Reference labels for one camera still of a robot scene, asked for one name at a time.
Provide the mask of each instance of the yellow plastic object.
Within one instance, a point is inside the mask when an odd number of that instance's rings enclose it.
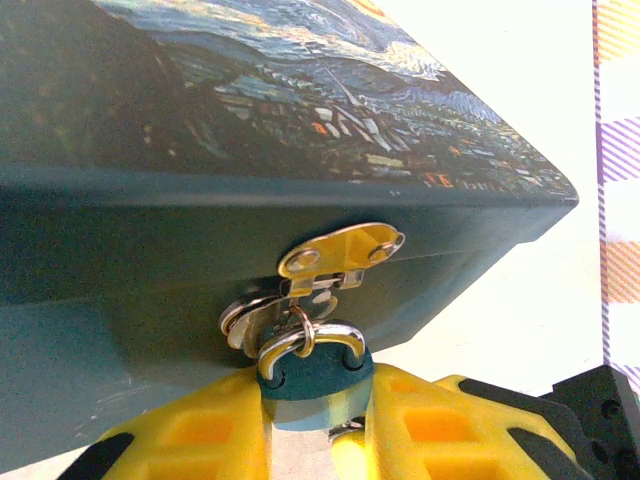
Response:
[[[331,457],[342,480],[367,480],[364,432],[351,432],[336,438]]]
[[[548,480],[511,438],[523,428],[553,441],[575,461],[571,448],[539,415],[465,394],[463,377],[429,383],[377,364],[366,415],[364,446],[353,434],[336,440],[333,455],[344,480]],[[349,465],[344,452],[362,452],[366,466]],[[360,472],[350,477],[349,472]]]
[[[103,480],[267,480],[270,429],[256,370],[243,369],[105,433],[135,438]]]

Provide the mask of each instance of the black plastic part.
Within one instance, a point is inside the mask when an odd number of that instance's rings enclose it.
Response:
[[[134,438],[131,433],[119,433],[91,445],[58,480],[100,480],[129,448]]]
[[[603,365],[553,386],[544,398],[568,405],[591,440],[607,475],[597,478],[640,479],[640,410],[627,378]]]
[[[307,358],[285,355],[274,366],[274,382],[258,374],[262,396],[272,400],[318,398],[346,390],[373,375],[369,349],[361,367],[355,370],[344,365],[346,350],[344,345],[326,343],[316,345]]]
[[[547,474],[549,480],[593,480],[548,438],[522,428],[510,428],[509,435]]]

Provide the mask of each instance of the painted lid artwork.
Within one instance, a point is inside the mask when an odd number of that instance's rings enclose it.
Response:
[[[368,0],[28,5],[0,19],[3,163],[574,194]]]

